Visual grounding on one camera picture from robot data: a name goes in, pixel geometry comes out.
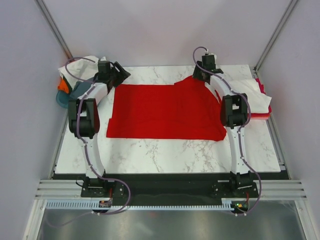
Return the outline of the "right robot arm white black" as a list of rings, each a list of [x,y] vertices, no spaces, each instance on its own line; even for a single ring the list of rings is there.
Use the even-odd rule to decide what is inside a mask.
[[[246,161],[245,126],[249,123],[251,110],[245,93],[236,92],[224,79],[224,72],[216,66],[216,56],[205,53],[201,61],[195,61],[193,77],[213,88],[220,100],[220,122],[225,127],[231,152],[231,172],[245,175],[250,172]]]

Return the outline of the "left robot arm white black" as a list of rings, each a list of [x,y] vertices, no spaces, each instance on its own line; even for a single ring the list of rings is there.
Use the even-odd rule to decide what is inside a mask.
[[[117,61],[99,60],[97,68],[92,78],[75,84],[68,101],[69,131],[82,146],[85,175],[90,179],[100,179],[105,173],[98,147],[98,104],[113,88],[131,76]]]

